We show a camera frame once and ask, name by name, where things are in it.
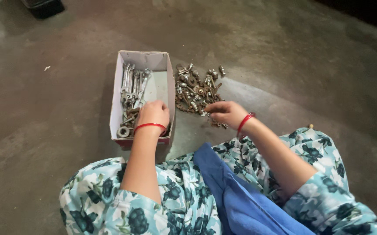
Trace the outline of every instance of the concrete floor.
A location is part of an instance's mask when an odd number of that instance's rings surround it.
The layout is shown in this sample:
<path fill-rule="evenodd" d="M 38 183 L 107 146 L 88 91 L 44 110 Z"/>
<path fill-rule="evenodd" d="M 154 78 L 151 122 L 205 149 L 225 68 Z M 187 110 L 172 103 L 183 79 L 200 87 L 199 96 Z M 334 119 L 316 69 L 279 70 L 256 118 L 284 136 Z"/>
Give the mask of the concrete floor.
<path fill-rule="evenodd" d="M 377 214 L 377 28 L 311 0 L 64 3 L 35 20 L 0 0 L 0 234 L 66 234 L 61 186 L 89 163 L 128 156 L 108 129 L 121 49 L 167 51 L 202 74 L 222 64 L 221 96 L 278 135 L 313 123 L 331 136 L 351 192 Z M 177 111 L 157 160 L 234 136 Z"/>

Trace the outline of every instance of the blue cloth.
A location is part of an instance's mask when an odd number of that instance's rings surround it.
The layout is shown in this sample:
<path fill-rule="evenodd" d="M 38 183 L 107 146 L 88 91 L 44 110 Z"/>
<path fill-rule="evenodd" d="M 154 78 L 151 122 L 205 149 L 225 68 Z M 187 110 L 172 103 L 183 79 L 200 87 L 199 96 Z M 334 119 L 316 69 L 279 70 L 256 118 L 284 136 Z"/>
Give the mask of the blue cloth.
<path fill-rule="evenodd" d="M 210 143 L 194 153 L 194 164 L 215 197 L 223 234 L 314 234 L 236 176 Z"/>

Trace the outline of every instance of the red bangle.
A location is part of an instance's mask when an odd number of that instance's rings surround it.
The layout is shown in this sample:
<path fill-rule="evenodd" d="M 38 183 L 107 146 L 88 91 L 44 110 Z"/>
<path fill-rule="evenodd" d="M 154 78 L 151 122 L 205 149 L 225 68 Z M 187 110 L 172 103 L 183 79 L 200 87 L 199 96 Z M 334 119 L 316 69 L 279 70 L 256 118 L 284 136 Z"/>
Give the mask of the red bangle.
<path fill-rule="evenodd" d="M 255 117 L 255 113 L 254 112 L 250 112 L 248 113 L 248 115 L 245 116 L 245 118 L 242 120 L 241 124 L 239 125 L 238 127 L 238 133 L 237 133 L 237 137 L 238 139 L 243 139 L 245 138 L 246 136 L 239 136 L 239 134 L 241 133 L 241 129 L 242 127 L 244 126 L 244 124 L 250 119 L 250 118 L 253 118 Z"/>
<path fill-rule="evenodd" d="M 159 127 L 162 127 L 164 129 L 164 131 L 161 133 L 160 137 L 165 135 L 165 133 L 167 132 L 167 129 L 165 126 L 162 126 L 161 124 L 158 124 L 158 123 L 145 123 L 145 124 L 142 124 L 142 125 L 139 125 L 135 128 L 134 132 L 133 133 L 136 133 L 136 131 L 141 128 L 141 127 L 144 127 L 144 126 L 159 126 Z"/>

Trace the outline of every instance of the blue floral fabric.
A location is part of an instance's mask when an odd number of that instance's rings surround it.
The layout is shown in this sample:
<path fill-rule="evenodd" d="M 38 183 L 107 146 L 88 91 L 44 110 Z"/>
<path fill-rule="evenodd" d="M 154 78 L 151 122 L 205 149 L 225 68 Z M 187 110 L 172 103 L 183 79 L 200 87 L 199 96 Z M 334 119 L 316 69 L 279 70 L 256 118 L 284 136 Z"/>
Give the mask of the blue floral fabric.
<path fill-rule="evenodd" d="M 280 137 L 319 172 L 289 200 L 283 198 L 268 165 L 248 138 L 213 150 L 241 179 L 259 189 L 316 234 L 377 234 L 377 217 L 355 202 L 331 138 L 300 128 Z M 216 202 L 204 184 L 193 153 L 157 165 L 161 204 L 120 190 L 123 158 L 92 163 L 76 172 L 60 193 L 60 214 L 68 234 L 221 234 Z"/>

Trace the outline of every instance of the cardboard box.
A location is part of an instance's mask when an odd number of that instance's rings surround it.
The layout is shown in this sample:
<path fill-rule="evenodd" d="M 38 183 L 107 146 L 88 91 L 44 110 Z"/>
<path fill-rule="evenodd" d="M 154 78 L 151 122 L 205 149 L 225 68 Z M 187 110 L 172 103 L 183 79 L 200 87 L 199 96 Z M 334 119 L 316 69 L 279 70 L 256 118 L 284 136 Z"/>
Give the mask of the cardboard box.
<path fill-rule="evenodd" d="M 138 70 L 151 70 L 151 77 L 146 83 L 145 101 L 154 101 L 160 99 L 170 109 L 170 124 L 168 125 L 168 134 L 160 137 L 158 144 L 170 144 L 171 134 L 174 128 L 175 117 L 175 81 L 170 55 L 167 52 L 156 51 L 119 51 L 116 75 L 114 76 L 114 91 L 112 112 L 110 114 L 110 133 L 112 140 L 122 147 L 132 146 L 133 137 L 118 138 L 117 130 L 123 122 L 123 107 L 120 102 L 123 78 L 123 63 L 135 65 Z"/>

